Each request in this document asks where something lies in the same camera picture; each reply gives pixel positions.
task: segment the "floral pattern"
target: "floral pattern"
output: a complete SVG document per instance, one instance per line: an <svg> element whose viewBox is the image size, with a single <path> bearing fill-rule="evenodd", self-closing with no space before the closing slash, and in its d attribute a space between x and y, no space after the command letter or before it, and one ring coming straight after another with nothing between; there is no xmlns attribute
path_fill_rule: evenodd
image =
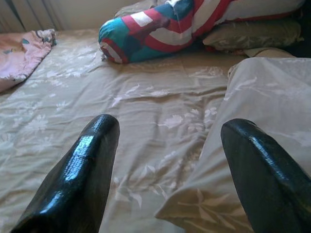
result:
<svg viewBox="0 0 311 233"><path fill-rule="evenodd" d="M215 57L201 52L112 64L101 60L97 37L97 30L59 33L31 77L0 95L0 232L10 231L47 172L101 113L119 120L121 136L100 232L175 231L154 213L198 165L229 67L209 67Z"/></svg>

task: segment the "beige bedsheet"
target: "beige bedsheet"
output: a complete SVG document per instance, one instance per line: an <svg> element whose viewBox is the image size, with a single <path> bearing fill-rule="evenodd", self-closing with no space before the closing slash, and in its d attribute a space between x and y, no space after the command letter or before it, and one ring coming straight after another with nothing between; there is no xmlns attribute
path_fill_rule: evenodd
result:
<svg viewBox="0 0 311 233"><path fill-rule="evenodd" d="M227 71L244 57L203 51L117 65L101 61L97 33L59 33L33 75L0 95L1 233L101 113L120 121L121 136L100 232L182 231L154 213L193 170Z"/></svg>

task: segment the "green pillow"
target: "green pillow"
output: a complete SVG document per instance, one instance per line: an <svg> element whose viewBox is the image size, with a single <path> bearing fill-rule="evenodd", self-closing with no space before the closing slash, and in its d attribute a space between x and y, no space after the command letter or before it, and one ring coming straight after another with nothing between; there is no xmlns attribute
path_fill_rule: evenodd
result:
<svg viewBox="0 0 311 233"><path fill-rule="evenodd" d="M283 48L300 40L300 24L291 18L228 22L215 27L203 40L216 50Z"/></svg>

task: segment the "pink blanket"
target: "pink blanket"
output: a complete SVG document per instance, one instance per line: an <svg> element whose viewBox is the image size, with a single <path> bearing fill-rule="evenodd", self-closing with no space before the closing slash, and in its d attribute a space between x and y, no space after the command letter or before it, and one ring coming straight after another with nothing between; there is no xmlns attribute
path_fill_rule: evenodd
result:
<svg viewBox="0 0 311 233"><path fill-rule="evenodd" d="M26 80L55 44L55 31L0 34L0 92Z"/></svg>

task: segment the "curtain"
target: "curtain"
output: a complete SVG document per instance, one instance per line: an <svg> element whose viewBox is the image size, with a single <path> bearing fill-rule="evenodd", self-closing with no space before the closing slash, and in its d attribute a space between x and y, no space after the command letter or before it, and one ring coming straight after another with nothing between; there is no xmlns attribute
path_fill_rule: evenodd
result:
<svg viewBox="0 0 311 233"><path fill-rule="evenodd" d="M0 0L0 33L20 33L25 29L10 2Z"/></svg>
<svg viewBox="0 0 311 233"><path fill-rule="evenodd" d="M0 31L67 29L58 0L0 0Z"/></svg>

